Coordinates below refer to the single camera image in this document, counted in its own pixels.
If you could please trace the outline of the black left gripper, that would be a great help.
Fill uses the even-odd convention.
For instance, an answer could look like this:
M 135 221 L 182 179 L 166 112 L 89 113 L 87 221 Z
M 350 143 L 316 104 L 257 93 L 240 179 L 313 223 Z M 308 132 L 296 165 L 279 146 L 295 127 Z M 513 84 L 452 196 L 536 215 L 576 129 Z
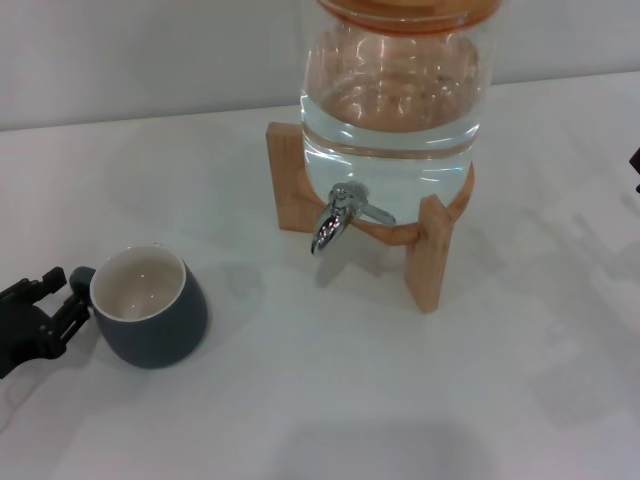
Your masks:
M 1 292 L 1 378 L 31 360 L 61 357 L 90 318 L 85 296 L 72 294 L 53 315 L 33 305 L 67 283 L 54 267 L 40 280 L 23 278 Z

